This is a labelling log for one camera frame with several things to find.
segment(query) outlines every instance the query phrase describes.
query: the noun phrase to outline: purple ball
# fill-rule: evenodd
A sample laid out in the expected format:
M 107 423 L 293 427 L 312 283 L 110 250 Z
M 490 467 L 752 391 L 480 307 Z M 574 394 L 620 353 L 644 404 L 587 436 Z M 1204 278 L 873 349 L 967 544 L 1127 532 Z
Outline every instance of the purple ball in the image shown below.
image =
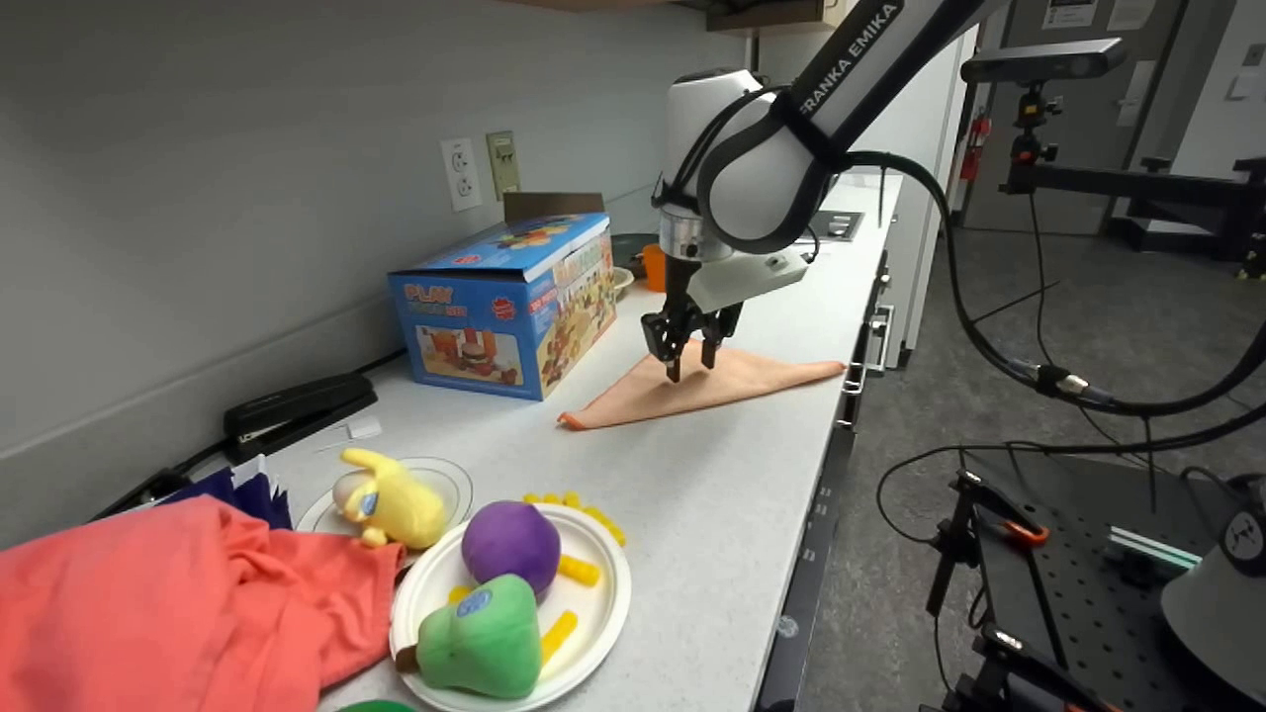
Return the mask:
M 462 532 L 462 557 L 476 582 L 513 573 L 540 591 L 540 599 L 545 599 L 552 591 L 557 552 L 562 540 L 554 520 L 527 502 L 490 502 L 473 516 Z

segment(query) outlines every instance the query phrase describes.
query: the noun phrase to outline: toy box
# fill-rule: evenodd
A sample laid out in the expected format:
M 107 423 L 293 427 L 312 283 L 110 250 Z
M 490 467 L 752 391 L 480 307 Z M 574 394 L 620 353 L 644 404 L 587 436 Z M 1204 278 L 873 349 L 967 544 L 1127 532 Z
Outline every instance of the toy box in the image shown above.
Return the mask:
M 552 212 L 389 278 L 413 375 L 545 400 L 615 324 L 607 212 Z

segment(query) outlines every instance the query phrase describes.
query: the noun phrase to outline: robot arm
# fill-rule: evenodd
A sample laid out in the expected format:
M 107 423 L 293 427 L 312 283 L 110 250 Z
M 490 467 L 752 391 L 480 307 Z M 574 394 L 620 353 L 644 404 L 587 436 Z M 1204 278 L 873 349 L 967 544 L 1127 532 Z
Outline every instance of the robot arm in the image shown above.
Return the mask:
M 873 115 L 972 24 L 984 0 L 859 0 L 789 89 L 748 72 L 687 73 L 668 89 L 661 250 L 668 295 L 643 315 L 668 378 L 703 336 L 703 369 L 735 332 L 748 295 L 792 283 L 792 250 Z

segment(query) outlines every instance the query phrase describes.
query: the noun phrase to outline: green plush toy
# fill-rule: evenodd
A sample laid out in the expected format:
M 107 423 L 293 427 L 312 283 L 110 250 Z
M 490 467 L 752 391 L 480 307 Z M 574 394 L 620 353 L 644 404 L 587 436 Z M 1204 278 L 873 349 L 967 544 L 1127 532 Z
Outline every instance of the green plush toy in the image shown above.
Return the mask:
M 540 595 L 513 573 L 490 576 L 469 599 L 425 616 L 416 663 L 433 689 L 531 697 L 541 676 Z

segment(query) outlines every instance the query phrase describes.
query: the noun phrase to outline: white table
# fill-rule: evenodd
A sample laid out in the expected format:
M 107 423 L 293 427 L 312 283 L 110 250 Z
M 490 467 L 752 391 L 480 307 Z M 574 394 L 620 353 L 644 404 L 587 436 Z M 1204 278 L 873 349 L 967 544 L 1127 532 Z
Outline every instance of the white table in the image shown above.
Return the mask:
M 852 241 L 823 241 L 805 283 L 748 300 L 727 345 L 789 358 L 846 358 L 868 321 L 900 176 L 879 220 L 879 176 L 843 176 L 829 208 L 868 208 Z M 839 406 L 839 378 L 615 429 L 557 429 L 565 406 L 589 404 L 643 357 L 643 311 L 658 293 L 629 293 L 618 324 L 587 353 L 545 404 L 413 384 L 382 369 L 382 404 L 271 460 L 288 478 L 293 510 L 330 495 L 339 448 L 359 437 L 393 453 L 440 453 L 476 475 L 476 506 L 527 491 L 578 491 L 629 531 L 633 614 L 608 661 L 554 707 L 752 707 L 797 565 L 801 531 Z M 339 707 L 408 697 L 393 663 L 326 697 Z

